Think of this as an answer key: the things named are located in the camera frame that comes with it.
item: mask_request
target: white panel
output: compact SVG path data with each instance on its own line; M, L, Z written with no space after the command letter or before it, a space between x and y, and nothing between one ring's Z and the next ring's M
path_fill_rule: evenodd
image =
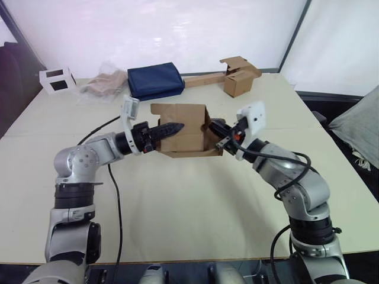
M241 55L278 67L305 0L6 0L48 68L97 74L101 62L122 68L174 62L181 73L223 70Z
M0 46L3 46L6 41L10 43L16 43L16 40L12 35L11 31L4 23L2 18L0 18Z
M295 90L365 95L379 84L378 4L311 3L282 69Z

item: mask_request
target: white table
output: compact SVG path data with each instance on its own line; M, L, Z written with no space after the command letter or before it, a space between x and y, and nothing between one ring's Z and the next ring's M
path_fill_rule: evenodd
M332 221L343 229L343 252L378 249L379 229L366 221L379 215L376 200L281 75L264 74L250 93L235 99L211 85L142 102L137 121L155 125L157 116L150 114L150 103L170 102L207 104L212 117L225 117L231 124L237 109L256 99L266 103L268 114L261 137L307 153L327 180ZM121 104L119 99L111 105L77 106L75 102L69 93L48 96L41 91L0 140L1 263L44 262L56 177L54 156L115 117ZM115 122L103 133L121 130ZM251 165L228 153L193 159L172 159L157 152L127 156L113 164L113 171L123 213L122 262L268 257L274 235L288 224L283 205L273 198L274 190ZM95 189L94 221L102 228L98 262L115 262L114 187L105 167L97 178L104 182ZM288 235L280 239L276 255L287 256L287 247Z

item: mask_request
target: plastic bag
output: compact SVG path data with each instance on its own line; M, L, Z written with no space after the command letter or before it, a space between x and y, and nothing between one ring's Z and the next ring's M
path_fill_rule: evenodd
M93 104L96 102L110 103L124 89L126 72L116 68L109 62L104 62L99 75L77 90L78 104Z

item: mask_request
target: open cardboard box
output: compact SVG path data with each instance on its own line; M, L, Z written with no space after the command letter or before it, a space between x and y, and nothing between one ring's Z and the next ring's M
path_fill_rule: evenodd
M158 151L172 158L222 156L216 149L221 139L210 129L211 119L205 105L151 104L152 114L160 115L159 124L184 123L176 135L163 139Z
M224 91L232 97L249 92L254 78L262 75L258 68L240 56L221 59L220 62L227 63Z

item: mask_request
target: gray fabric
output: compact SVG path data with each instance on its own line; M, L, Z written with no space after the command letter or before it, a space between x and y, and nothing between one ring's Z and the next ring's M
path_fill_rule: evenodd
M379 168L379 86L335 118L329 128Z

